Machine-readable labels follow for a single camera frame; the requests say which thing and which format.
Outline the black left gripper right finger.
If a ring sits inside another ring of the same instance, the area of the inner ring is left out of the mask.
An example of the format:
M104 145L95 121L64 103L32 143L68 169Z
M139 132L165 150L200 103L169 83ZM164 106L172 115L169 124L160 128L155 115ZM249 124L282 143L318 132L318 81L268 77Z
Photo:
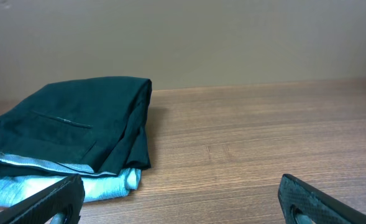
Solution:
M283 174L278 200L286 224L366 224L366 215L291 174Z

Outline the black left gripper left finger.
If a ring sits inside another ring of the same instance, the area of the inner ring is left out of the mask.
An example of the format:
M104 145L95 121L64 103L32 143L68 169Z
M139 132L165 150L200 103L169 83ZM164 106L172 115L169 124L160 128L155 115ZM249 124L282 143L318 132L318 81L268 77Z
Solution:
M0 212L0 224L77 224L84 199L81 176L70 175Z

